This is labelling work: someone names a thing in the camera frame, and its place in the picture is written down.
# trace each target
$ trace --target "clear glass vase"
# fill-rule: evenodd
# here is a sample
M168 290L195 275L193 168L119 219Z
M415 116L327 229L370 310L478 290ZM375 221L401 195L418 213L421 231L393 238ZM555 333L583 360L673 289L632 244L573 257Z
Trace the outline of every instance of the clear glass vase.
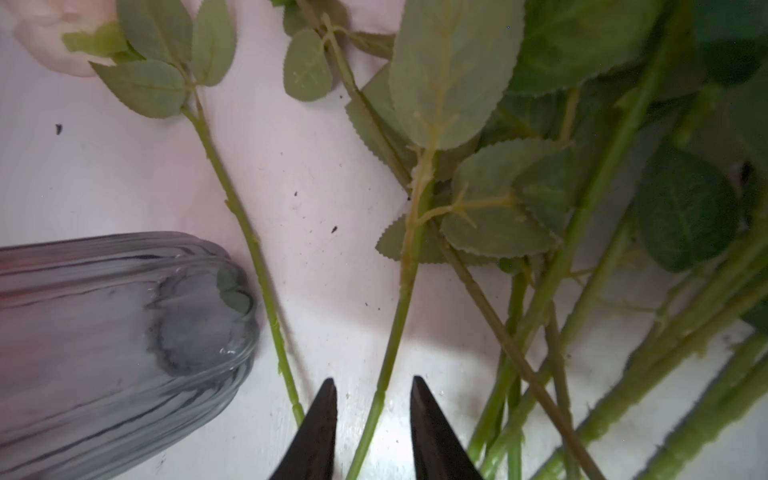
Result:
M218 415L253 361L248 291L182 233L0 249L0 478L110 478Z

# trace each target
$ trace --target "white table surface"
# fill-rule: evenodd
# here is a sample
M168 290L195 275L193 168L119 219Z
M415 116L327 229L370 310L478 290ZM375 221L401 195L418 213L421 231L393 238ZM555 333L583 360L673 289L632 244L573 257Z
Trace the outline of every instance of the white table surface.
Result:
M355 28L396 30L402 0L346 4ZM346 473L375 390L398 291L398 265L381 257L374 245L404 211L406 195L347 121L348 97L340 85L312 104L283 92L289 39L281 26L282 10L267 0L230 1L230 6L237 15L237 55L224 82L204 92L204 103L219 151L263 240L305 408L323 379L336 381L336 470ZM350 57L360 84L381 65L351 49ZM63 126L58 136L56 124ZM628 161L621 181L632 181L640 168L638 161ZM599 211L604 220L588 235L576 267L594 263L630 195L626 187L609 192ZM0 36L0 246L149 230L191 233L220 244L247 270L250 265L223 192L184 118L142 118L98 79L47 71L12 38ZM503 313L508 278L492 266L472 272ZM654 305L673 281L654 266L622 270L609 293ZM568 311L578 291L572 282L563 284L557 297L561 312ZM263 310L258 316L263 336L256 364L232 404L120 480L269 477L296 426ZM618 378L649 323L649 316L640 314L604 307L594 312L568 361L577 420ZM591 447L608 478L631 478L699 395L729 345L748 331L740 325L713 341L705 357L686 362ZM538 364L544 353L538 342L528 358ZM361 478L413 478L408 417L413 375L427 379L466 443L492 386L497 358L492 332L452 269L422 266ZM558 435L540 409L525 435L529 475L558 443ZM768 401L763 399L680 478L765 479L766 444Z

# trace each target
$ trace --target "white surface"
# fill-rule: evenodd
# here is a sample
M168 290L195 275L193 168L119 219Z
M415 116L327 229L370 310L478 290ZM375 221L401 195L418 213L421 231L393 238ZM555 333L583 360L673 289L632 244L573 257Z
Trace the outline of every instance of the white surface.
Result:
M224 82L204 93L215 141L259 235L285 313L291 365L305 405L327 376L339 389L337 470L345 472L375 390L396 305L398 266L374 245L403 211L406 196L365 149L346 119L346 93L301 104L283 93L288 44L282 12L267 0L230 2L239 44ZM395 31L397 2L348 1L356 28ZM351 51L362 84L380 61ZM246 268L241 233L192 127L130 112L96 79L51 73L10 37L0 37L0 246L110 233L179 230L212 240ZM60 136L55 124L63 125ZM638 172L625 168L625 177ZM631 190L614 189L600 215L615 219ZM606 241L599 226L576 267L590 266ZM508 280L473 269L505 311ZM650 266L619 272L618 298L654 305L674 279ZM561 312L578 294L558 293ZM263 322L263 311L260 313ZM579 420L621 373L647 316L598 309L568 366ZM591 448L608 478L630 478L665 431L723 362L743 326L718 339L704 359L687 362ZM537 343L529 359L541 361ZM361 478L412 478L408 394L424 376L459 438L466 442L487 398L496 341L447 266L419 270L409 323ZM182 442L120 480L268 478L296 431L269 330L256 365L231 406ZM768 472L768 402L729 428L681 478L763 479ZM558 443L538 409L525 428L525 474Z

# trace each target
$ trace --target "artificial rose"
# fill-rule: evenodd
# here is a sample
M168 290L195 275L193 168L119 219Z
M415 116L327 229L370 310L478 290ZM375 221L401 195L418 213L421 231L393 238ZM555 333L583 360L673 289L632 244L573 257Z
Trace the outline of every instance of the artificial rose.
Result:
M115 0L0 0L0 27L46 68L78 77L94 76L88 61L104 59L70 52L61 36L92 34L116 18Z

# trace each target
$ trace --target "pink rose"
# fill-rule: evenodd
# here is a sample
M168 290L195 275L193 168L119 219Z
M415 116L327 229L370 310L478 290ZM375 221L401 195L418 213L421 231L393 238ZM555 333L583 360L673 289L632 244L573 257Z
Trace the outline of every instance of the pink rose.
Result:
M92 34L116 18L115 0L0 0L0 27L11 31L46 68L78 77L94 76L88 61L105 59L70 52L61 36Z

